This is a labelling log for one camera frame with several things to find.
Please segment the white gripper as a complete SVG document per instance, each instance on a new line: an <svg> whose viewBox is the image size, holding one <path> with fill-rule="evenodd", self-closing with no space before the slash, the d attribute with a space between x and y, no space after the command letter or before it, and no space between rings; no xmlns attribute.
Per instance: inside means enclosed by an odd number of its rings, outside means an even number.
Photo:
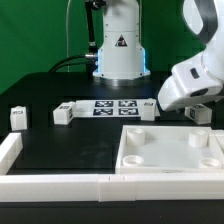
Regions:
<svg viewBox="0 0 224 224"><path fill-rule="evenodd" d="M205 70L202 56L176 64L158 94L163 111L172 111L223 98L223 82Z"/></svg>

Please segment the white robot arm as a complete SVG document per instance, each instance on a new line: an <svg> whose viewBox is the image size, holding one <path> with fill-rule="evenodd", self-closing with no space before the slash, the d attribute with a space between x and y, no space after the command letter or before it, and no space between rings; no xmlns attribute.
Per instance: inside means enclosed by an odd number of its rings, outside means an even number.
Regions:
<svg viewBox="0 0 224 224"><path fill-rule="evenodd" d="M105 2L104 42L93 77L109 85L129 85L150 75L139 41L139 4L137 0ZM205 49L173 66L158 93L164 111L224 99L224 0L184 0L183 18Z"/></svg>

